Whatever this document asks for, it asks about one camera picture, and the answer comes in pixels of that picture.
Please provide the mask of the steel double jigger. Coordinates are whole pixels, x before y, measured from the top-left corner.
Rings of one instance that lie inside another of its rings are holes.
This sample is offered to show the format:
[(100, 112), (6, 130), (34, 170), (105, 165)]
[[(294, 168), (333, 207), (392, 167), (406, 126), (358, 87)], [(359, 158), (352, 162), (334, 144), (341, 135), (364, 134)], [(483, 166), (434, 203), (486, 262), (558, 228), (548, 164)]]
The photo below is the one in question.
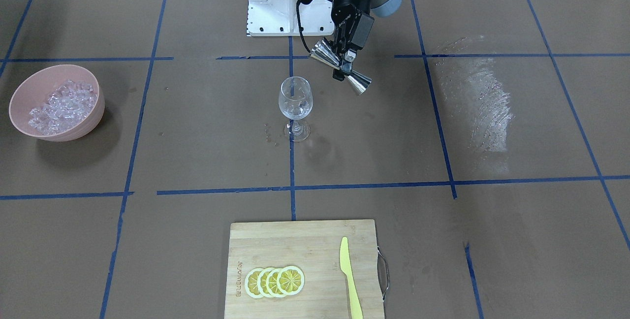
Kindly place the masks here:
[(342, 60), (337, 57), (335, 52), (333, 52), (331, 46), (325, 38), (320, 39), (314, 45), (310, 51), (309, 58), (315, 59), (315, 61), (333, 68), (334, 73), (339, 72), (342, 77), (342, 81), (348, 79), (349, 85), (358, 96), (363, 94), (372, 82), (371, 78), (364, 74), (360, 74), (360, 72), (354, 69), (351, 69), (350, 72), (344, 72), (344, 70), (342, 70), (342, 67), (344, 67)]

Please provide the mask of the clear ice cubes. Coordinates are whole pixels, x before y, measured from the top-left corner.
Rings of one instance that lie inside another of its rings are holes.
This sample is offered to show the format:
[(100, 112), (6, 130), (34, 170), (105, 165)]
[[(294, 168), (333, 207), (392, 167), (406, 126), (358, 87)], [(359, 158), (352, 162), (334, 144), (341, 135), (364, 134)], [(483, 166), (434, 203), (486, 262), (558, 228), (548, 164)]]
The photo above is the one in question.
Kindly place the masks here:
[(68, 79), (48, 95), (42, 106), (30, 110), (29, 126), (43, 135), (66, 132), (80, 124), (96, 102), (92, 84)]

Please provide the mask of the clear wine glass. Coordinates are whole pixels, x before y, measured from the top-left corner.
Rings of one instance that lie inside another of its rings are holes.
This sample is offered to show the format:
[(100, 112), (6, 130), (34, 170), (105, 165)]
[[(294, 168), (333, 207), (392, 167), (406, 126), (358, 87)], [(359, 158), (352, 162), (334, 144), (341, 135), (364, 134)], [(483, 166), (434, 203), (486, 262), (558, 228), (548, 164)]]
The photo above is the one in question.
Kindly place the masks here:
[(310, 84), (303, 77), (291, 76), (281, 84), (278, 105), (282, 114), (289, 119), (284, 132), (295, 143), (304, 141), (310, 135), (310, 125), (305, 119), (311, 112), (313, 103)]

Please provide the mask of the bamboo cutting board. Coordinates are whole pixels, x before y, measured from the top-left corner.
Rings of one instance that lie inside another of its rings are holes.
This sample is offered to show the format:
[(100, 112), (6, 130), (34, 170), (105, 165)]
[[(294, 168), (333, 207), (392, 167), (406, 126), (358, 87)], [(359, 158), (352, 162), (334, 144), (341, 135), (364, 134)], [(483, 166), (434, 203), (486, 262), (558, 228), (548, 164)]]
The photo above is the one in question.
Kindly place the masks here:
[(383, 319), (374, 220), (230, 226), (226, 319)]

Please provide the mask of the lemon slice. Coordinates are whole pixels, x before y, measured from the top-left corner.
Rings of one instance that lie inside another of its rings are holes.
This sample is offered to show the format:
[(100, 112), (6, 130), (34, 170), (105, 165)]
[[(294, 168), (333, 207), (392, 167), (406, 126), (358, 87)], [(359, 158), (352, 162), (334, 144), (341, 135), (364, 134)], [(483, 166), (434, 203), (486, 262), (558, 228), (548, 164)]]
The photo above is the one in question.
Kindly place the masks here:
[(285, 296), (295, 296), (305, 284), (305, 275), (301, 268), (290, 265), (281, 269), (277, 276), (277, 289)]

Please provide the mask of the yellow plastic knife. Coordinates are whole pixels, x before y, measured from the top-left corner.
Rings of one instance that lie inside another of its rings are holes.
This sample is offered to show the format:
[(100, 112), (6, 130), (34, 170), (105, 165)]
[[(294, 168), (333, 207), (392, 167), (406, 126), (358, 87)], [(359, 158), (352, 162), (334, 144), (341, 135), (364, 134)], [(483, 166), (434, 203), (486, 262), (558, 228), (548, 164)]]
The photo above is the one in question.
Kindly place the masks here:
[(339, 264), (340, 269), (344, 273), (346, 278), (350, 317), (351, 319), (363, 319), (364, 313), (362, 312), (360, 299), (358, 296), (358, 292), (356, 291), (351, 260), (349, 257), (348, 238), (346, 236), (343, 236), (341, 238), (339, 249)]

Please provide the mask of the pink bowl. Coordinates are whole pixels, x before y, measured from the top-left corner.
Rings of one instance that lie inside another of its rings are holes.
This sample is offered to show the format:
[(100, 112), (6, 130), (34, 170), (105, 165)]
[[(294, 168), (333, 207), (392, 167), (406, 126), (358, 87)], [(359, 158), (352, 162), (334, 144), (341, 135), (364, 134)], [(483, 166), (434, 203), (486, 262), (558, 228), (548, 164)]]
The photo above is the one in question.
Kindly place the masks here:
[[(74, 128), (54, 135), (43, 135), (29, 126), (29, 112), (34, 107), (42, 106), (48, 95), (67, 80), (85, 81), (92, 84), (97, 93), (97, 102), (93, 111)], [(75, 140), (91, 132), (99, 124), (104, 113), (104, 96), (97, 78), (87, 68), (61, 64), (44, 68), (24, 80), (13, 93), (9, 104), (11, 123), (25, 135), (42, 140), (62, 142)]]

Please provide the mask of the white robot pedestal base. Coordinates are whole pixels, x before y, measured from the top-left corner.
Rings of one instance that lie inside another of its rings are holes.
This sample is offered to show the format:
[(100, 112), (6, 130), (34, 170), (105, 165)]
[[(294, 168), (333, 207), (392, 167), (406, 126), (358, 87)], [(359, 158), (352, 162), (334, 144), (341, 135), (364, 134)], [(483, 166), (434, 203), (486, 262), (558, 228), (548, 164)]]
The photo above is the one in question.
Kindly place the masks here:
[(313, 0), (301, 5), (301, 27), (298, 29), (295, 5), (297, 0), (249, 0), (246, 32), (248, 36), (304, 36), (331, 35), (332, 4), (326, 0)]

